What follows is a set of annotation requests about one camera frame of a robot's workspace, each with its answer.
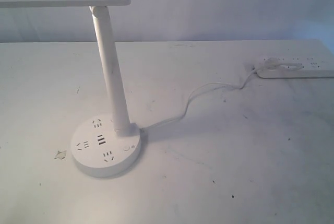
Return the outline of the white desk lamp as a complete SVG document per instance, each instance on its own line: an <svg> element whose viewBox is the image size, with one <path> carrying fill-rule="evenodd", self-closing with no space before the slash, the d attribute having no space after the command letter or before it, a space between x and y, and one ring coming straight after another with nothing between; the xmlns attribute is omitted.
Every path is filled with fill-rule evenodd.
<svg viewBox="0 0 334 224"><path fill-rule="evenodd" d="M111 112L83 122L74 132L70 149L78 169L95 178L115 176L138 158L140 130L129 120L108 7L131 0L1 0L1 8L89 7Z"/></svg>

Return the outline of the white plug in strip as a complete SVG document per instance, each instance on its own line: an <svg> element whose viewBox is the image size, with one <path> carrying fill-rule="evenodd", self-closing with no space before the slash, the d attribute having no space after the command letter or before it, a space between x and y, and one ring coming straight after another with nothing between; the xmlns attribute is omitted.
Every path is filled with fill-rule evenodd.
<svg viewBox="0 0 334 224"><path fill-rule="evenodd" d="M279 66L279 60L275 57L270 57L264 60L263 67L265 69L276 69Z"/></svg>

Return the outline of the white power strip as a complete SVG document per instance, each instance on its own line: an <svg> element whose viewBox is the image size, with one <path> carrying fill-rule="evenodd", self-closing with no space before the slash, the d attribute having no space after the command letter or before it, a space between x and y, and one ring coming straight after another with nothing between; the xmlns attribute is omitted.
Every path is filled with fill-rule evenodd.
<svg viewBox="0 0 334 224"><path fill-rule="evenodd" d="M288 78L332 78L333 59L315 57L275 57L279 60L276 69L265 69L265 59L255 64L255 70L259 77L266 79Z"/></svg>

